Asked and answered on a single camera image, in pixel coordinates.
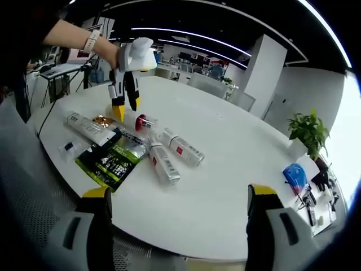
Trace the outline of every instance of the white round table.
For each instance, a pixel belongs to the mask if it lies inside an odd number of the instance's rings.
[[[141,161],[112,195],[113,224],[154,246],[184,256],[212,260],[247,259],[247,189],[267,185],[287,203],[294,198],[282,170],[292,161],[288,139],[239,107],[201,90],[163,78],[140,79],[139,113],[159,120],[205,154],[189,168],[173,154],[179,183],[160,186],[149,158]],[[99,187],[74,161],[65,162],[58,147],[77,138],[65,124],[73,110],[92,118],[104,114],[111,100],[107,84],[57,101],[41,132],[41,141],[56,168],[81,196]],[[50,105],[29,125],[39,130]]]

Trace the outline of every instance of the green leaves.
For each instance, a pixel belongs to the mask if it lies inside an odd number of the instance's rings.
[[[317,117],[316,110],[313,108],[310,115],[294,114],[293,119],[288,121],[288,130],[291,132],[289,139],[298,138],[308,148],[307,154],[316,160],[320,149],[326,149],[325,140],[329,137],[329,131],[324,127],[322,119]]]

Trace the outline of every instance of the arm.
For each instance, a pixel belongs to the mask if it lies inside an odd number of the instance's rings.
[[[91,32],[64,20],[59,20],[45,37],[43,43],[46,45],[69,47],[74,49],[83,49],[86,40],[90,37]],[[99,37],[94,45],[93,50],[112,67],[118,66],[119,48],[111,44],[106,38]]]

